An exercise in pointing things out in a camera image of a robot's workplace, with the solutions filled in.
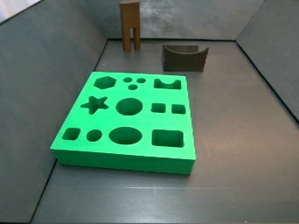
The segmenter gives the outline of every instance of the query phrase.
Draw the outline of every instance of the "star-shaped hole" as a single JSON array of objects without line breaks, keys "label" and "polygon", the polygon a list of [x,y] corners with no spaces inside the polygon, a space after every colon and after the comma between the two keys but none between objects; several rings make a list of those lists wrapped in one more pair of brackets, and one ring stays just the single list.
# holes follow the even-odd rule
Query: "star-shaped hole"
[{"label": "star-shaped hole", "polygon": [[81,104],[80,107],[88,109],[88,113],[93,115],[98,109],[108,109],[108,105],[105,104],[106,97],[96,98],[90,96],[88,98],[88,102]]}]

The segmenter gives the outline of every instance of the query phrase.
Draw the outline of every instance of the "dark brown arch block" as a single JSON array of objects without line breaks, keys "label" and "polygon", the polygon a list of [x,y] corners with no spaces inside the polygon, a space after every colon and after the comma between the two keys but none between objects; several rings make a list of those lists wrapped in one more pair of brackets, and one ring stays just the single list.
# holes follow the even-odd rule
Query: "dark brown arch block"
[{"label": "dark brown arch block", "polygon": [[140,2],[118,3],[124,51],[130,51],[129,29],[133,29],[134,49],[140,49]]},{"label": "dark brown arch block", "polygon": [[162,70],[201,72],[209,48],[198,52],[196,45],[162,46]]}]

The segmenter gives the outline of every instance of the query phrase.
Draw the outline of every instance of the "gray wall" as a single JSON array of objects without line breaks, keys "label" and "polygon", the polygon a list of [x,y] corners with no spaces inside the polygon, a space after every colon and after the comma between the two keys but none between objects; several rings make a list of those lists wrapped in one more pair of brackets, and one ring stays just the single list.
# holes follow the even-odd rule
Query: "gray wall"
[{"label": "gray wall", "polygon": [[[264,0],[140,0],[141,38],[236,40]],[[89,1],[97,24],[120,38],[118,1]]]},{"label": "gray wall", "polygon": [[237,43],[299,120],[299,1],[266,0]]},{"label": "gray wall", "polygon": [[106,38],[82,0],[41,1],[0,26],[0,222],[27,222],[49,147]]}]

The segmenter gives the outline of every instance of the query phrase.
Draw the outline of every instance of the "small circle hole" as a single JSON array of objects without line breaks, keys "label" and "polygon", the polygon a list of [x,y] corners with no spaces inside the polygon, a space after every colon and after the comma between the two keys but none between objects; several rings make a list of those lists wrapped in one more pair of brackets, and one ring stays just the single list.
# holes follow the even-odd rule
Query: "small circle hole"
[{"label": "small circle hole", "polygon": [[132,78],[129,78],[129,77],[124,78],[124,82],[130,82],[130,81],[132,81]]},{"label": "small circle hole", "polygon": [[136,89],[137,89],[137,85],[129,85],[129,86],[128,86],[128,89],[130,89],[130,90],[136,90]]},{"label": "small circle hole", "polygon": [[96,142],[101,138],[101,131],[98,129],[93,129],[88,134],[86,134],[86,139],[90,142]]},{"label": "small circle hole", "polygon": [[138,79],[136,80],[136,82],[137,82],[137,83],[145,83],[145,79],[144,79],[144,78],[138,78]]}]

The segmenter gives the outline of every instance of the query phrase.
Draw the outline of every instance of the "oval hole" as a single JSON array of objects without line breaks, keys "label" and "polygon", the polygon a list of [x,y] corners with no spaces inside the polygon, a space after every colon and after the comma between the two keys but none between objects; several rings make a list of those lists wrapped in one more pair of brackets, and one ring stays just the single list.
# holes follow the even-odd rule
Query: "oval hole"
[{"label": "oval hole", "polygon": [[108,137],[116,144],[134,144],[140,141],[142,135],[137,129],[121,127],[112,129]]}]

